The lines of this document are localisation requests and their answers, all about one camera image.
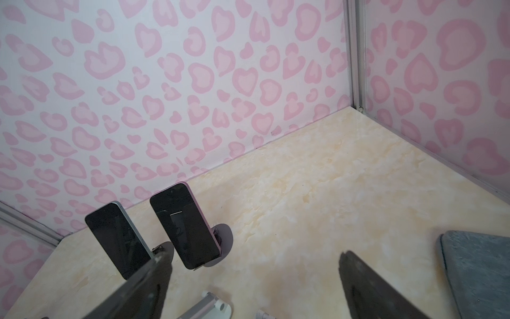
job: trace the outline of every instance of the marble tabletop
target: marble tabletop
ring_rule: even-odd
[[[510,206],[347,108],[189,181],[230,254],[187,270],[176,254],[163,318],[207,289],[233,318],[350,318],[338,274],[353,250],[431,318],[454,318],[434,251],[457,229],[510,236]],[[150,248],[167,241],[149,202],[127,210]],[[62,240],[6,318],[82,318],[124,282],[88,230]]]

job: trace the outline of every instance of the gray plush mat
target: gray plush mat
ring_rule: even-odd
[[[462,319],[510,318],[510,238],[448,231],[438,249]]]

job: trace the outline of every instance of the pink smartphone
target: pink smartphone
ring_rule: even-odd
[[[221,255],[221,247],[187,183],[177,183],[153,195],[150,205],[187,269],[198,268]]]

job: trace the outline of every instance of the pink leopard print wall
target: pink leopard print wall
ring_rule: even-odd
[[[0,318],[3,318],[52,253],[32,237],[0,224]]]
[[[510,194],[510,2],[366,4],[367,110]]]
[[[0,201],[63,235],[349,105],[341,0],[0,9]]]

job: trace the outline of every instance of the black phone screen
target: black phone screen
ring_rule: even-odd
[[[153,195],[150,204],[187,269],[220,256],[209,226],[185,184],[175,184]]]
[[[88,214],[85,222],[113,261],[124,279],[128,279],[150,255],[120,207],[109,203]]]

